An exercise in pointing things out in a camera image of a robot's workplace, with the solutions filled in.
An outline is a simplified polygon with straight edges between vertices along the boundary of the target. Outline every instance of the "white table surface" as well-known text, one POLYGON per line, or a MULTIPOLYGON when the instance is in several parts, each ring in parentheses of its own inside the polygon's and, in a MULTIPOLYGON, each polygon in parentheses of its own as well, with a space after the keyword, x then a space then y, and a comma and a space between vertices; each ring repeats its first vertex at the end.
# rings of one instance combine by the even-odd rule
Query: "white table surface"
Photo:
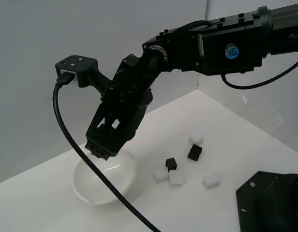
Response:
MULTIPOLYGON (((236 189, 259 170, 298 173, 297 152, 198 90, 146 114, 125 147, 138 169, 126 197, 163 232, 239 232, 236 189), (205 135, 198 162, 187 159, 196 123, 205 135), (181 187, 152 177, 171 157, 186 175, 181 187), (223 183, 205 190, 212 172, 223 183)), ((0 232, 149 231, 119 201, 89 206, 75 196, 79 160, 70 150, 0 183, 0 232)))

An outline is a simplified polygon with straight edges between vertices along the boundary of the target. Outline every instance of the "cable connector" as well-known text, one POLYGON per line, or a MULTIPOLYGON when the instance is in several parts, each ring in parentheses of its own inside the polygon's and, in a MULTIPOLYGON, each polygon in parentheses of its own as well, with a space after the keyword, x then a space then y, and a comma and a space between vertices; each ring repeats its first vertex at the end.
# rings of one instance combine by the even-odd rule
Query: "cable connector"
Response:
POLYGON ((73 79, 75 75, 71 72, 64 72, 57 78, 57 85, 60 87, 68 85, 73 79))

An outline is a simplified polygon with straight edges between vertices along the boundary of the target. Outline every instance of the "black cable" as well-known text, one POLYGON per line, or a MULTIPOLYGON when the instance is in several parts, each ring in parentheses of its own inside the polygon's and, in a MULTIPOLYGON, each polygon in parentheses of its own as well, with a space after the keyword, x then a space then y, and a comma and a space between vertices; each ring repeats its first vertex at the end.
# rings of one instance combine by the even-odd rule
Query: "black cable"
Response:
POLYGON ((192 29, 197 28, 197 27, 200 27, 200 26, 213 26, 213 25, 215 25, 215 24, 212 23, 212 22, 210 22, 210 21, 207 21, 207 20, 195 21, 195 22, 192 22, 192 23, 188 23, 186 25, 183 25, 180 28, 177 28, 176 30, 174 30, 171 33, 170 36, 172 38, 172 37, 179 36, 179 35, 181 35, 184 32, 187 32, 189 30, 192 30, 192 29))
POLYGON ((94 165, 94 163, 86 156, 86 154, 80 149, 74 139, 71 137, 70 133, 68 132, 67 128, 64 125, 63 119, 61 117, 61 113, 59 110, 59 103, 58 103, 58 93, 59 89, 62 87, 62 84, 56 84, 53 90, 52 96, 52 103, 54 113, 56 115, 58 124, 65 135, 67 141, 73 147, 73 149, 77 152, 77 154, 81 157, 81 159, 94 171, 94 173, 103 181, 103 183, 113 192, 113 194, 139 219, 141 220, 149 229, 154 232, 160 232, 154 225, 152 225, 134 206, 131 205, 123 196, 122 194, 116 189, 115 186, 104 176, 104 174, 94 165))
POLYGON ((275 76, 275 77, 273 77, 273 78, 271 78, 271 79, 269 79, 269 80, 267 80, 267 81, 263 81, 263 82, 261 82, 261 83, 258 83, 258 84, 255 84, 255 85, 251 85, 251 86, 236 86, 236 85, 234 85, 234 84, 229 83, 229 82, 227 81, 227 79, 226 79, 226 77, 225 77, 224 74, 221 74, 221 77, 222 77, 223 82, 224 82, 227 86, 229 86, 229 87, 231 87, 231 88, 236 88, 236 89, 252 89, 252 88, 259 88, 259 87, 261 87, 261 86, 265 86, 265 85, 267 85, 267 84, 269 84, 269 83, 272 83, 272 82, 274 82, 274 81, 276 81, 276 80, 282 78, 283 76, 285 76, 285 75, 287 75, 289 72, 291 72, 293 69, 295 69, 297 66, 298 66, 298 62, 296 62, 292 67, 290 67, 290 68, 287 69, 286 71, 282 72, 281 74, 279 74, 279 75, 277 75, 277 76, 275 76))

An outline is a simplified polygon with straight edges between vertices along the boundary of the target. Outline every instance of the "foam cube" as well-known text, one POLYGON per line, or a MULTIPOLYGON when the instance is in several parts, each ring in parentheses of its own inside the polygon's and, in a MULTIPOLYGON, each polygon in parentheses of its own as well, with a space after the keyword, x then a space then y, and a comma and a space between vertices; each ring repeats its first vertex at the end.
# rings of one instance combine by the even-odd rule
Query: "foam cube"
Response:
POLYGON ((195 145, 201 145, 204 142, 204 135, 200 128, 194 129, 190 133, 189 142, 195 145))
POLYGON ((167 159, 165 162, 165 166, 167 167, 168 171, 169 170, 176 170, 177 169, 177 163, 175 158, 170 158, 167 159))
POLYGON ((218 173, 212 173, 203 177, 203 184, 207 189, 218 187, 222 182, 222 178, 218 173))
POLYGON ((169 180, 172 185, 183 185, 185 177, 183 172, 180 170, 170 170, 169 180))
POLYGON ((167 167, 161 167, 154 170, 153 177, 157 183, 168 180, 169 174, 167 167))
POLYGON ((200 154, 202 153, 203 148, 201 148, 198 145, 193 144, 189 154, 188 154, 188 158, 194 161, 198 161, 198 158, 200 156, 200 154))

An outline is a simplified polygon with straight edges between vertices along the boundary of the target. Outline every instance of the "white bowl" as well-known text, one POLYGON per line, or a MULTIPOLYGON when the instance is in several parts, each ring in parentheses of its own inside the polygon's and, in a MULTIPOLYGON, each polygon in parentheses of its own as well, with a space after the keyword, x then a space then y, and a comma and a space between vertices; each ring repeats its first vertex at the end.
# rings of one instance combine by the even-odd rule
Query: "white bowl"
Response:
MULTIPOLYGON (((92 154, 87 156, 121 194, 131 187, 136 176, 136 162, 129 151, 120 150, 107 161, 92 154)), ((79 161, 74 171, 74 191, 90 205, 105 204, 117 199, 83 160, 79 161)))

